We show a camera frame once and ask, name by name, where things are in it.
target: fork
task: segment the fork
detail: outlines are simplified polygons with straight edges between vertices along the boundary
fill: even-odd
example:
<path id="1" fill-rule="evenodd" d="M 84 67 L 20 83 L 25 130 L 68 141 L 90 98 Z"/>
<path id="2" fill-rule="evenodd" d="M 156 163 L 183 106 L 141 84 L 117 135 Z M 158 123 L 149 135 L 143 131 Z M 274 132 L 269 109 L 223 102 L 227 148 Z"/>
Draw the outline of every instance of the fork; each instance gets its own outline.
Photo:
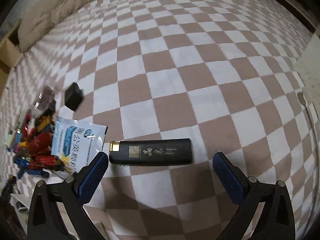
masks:
<path id="1" fill-rule="evenodd" d="M 306 99 L 304 98 L 304 95 L 303 95 L 303 91 L 299 91 L 297 93 L 297 98 L 300 102 L 300 104 L 302 104 L 307 112 L 307 115 L 308 115 L 308 118 L 309 118 L 309 121 L 310 121 L 310 124 L 311 124 L 311 129 L 312 129 L 312 133 L 313 133 L 313 138 L 314 140 L 316 141 L 315 142 L 315 152 L 316 152 L 316 185 L 315 185 L 315 189 L 314 189 L 314 195 L 313 195 L 313 203 L 312 203 L 312 209 L 311 209 L 311 212 L 310 212 L 310 215 L 309 215 L 309 218 L 308 218 L 308 221 L 307 221 L 307 224 L 303 230 L 303 234 L 302 236 L 304 237 L 305 236 L 305 233 L 307 232 L 307 229 L 309 227 L 309 224 L 311 222 L 311 219 L 312 219 L 312 216 L 313 216 L 313 212 L 314 212 L 314 209 L 315 209 L 315 206 L 316 206 L 316 201 L 317 201 L 317 195 L 318 195 L 318 188 L 319 188 L 319 145 L 318 145 L 318 137 L 317 137 L 317 134 L 316 134 L 316 130 L 315 130 L 315 124 L 313 122 L 313 119 L 311 117 L 311 113 L 309 111 L 309 107 L 308 107 L 308 104 L 306 102 Z"/>

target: white packet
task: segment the white packet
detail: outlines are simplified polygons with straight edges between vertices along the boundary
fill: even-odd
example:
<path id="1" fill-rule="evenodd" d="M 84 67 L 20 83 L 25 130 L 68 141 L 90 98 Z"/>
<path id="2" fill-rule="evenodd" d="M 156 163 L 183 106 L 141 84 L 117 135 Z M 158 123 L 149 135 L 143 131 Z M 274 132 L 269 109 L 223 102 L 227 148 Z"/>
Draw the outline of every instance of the white packet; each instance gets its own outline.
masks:
<path id="1" fill-rule="evenodd" d="M 58 117 L 55 123 L 51 155 L 79 172 L 102 151 L 107 128 L 104 125 Z"/>

